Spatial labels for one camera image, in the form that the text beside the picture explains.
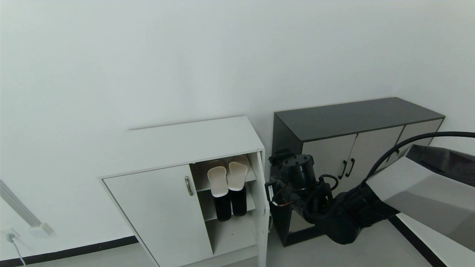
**open cabinet door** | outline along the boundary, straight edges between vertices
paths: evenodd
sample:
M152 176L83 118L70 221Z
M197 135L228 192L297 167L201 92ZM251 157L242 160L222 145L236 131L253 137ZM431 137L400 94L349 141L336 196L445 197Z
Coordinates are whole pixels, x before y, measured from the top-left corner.
M264 151L248 154L249 161L251 163L256 180L251 184L252 196L256 204L256 210L253 212L254 223L257 231L256 244L257 244L257 259L258 266L266 266L267 256L267 229L269 225L269 202L267 202L264 178L264 168L262 166L262 159L265 157Z

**black baseboard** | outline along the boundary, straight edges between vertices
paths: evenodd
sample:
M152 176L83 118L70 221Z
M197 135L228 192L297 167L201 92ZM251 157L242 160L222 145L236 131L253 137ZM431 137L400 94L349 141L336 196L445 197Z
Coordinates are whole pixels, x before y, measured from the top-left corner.
M99 243L99 244L94 244L94 245L89 245L89 246L84 246L84 247L79 247L79 248L72 248L72 249L66 249L66 250L53 252L53 253L46 253L46 254L41 254L41 255L24 257L23 260L25 260L25 263L28 265L28 264L40 263L40 262L45 262L45 261L50 261L50 260L55 260L55 259L79 256L79 255L83 255L87 253L110 249L110 248L118 248L118 247L130 245L134 243L138 243L138 240L135 236L132 236L132 237L121 238L117 240L112 240L112 241L108 241L104 243ZM0 266L1 267L15 267L15 266L23 266L23 264L21 263L19 258L14 258L14 259L7 259L7 260L0 261Z
M433 266L433 267L447 267L442 260L435 255L432 250L424 243L422 240L417 237L398 217L394 216L389 221L394 227L419 251L419 253ZM26 264L40 263L55 259L62 259L67 257L79 256L87 253L98 252L101 250L106 250L110 248L118 248L121 246L126 246L130 244L137 243L138 240L135 236L121 238L117 240L112 240L104 243L72 248L67 250L62 250L53 253L35 255L24 257ZM0 261L0 267L16 267L22 266L22 263L19 258L7 259Z
M435 255L434 252L397 216L393 216L389 221L433 267L447 267L447 265L445 265L445 263L443 263L442 260L440 260L439 257L437 257L437 255Z

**cabinet top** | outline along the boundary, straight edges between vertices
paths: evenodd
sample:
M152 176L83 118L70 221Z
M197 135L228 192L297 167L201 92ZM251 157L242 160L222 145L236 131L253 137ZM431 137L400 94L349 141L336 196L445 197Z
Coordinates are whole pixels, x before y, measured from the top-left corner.
M445 118L397 97L280 111L275 116L302 142Z
M100 178L263 151L246 116L133 130L102 144Z

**dark gray cabinet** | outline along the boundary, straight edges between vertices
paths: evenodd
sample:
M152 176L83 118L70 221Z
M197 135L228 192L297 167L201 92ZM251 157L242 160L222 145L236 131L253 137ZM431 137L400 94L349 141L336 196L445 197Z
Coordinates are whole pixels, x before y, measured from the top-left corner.
M280 111L274 114L272 151L288 148L296 154L312 155L316 177L331 174L340 179L333 191L336 195L358 185L395 144L436 132L444 118L397 97ZM419 140L417 144L428 145L430 141ZM271 175L278 175L278 170L271 169ZM312 225L295 218L298 215L290 207L271 205L271 212L284 246L320 235Z

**black cover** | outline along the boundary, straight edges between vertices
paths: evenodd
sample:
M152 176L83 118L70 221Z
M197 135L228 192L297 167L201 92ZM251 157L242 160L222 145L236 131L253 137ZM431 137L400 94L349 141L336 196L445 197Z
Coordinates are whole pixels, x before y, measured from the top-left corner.
M244 216L247 213L246 188L240 191L229 190L231 203L233 204L233 214L235 216Z
M231 218L231 198L229 193L219 198L213 197L213 199L218 221L229 220Z

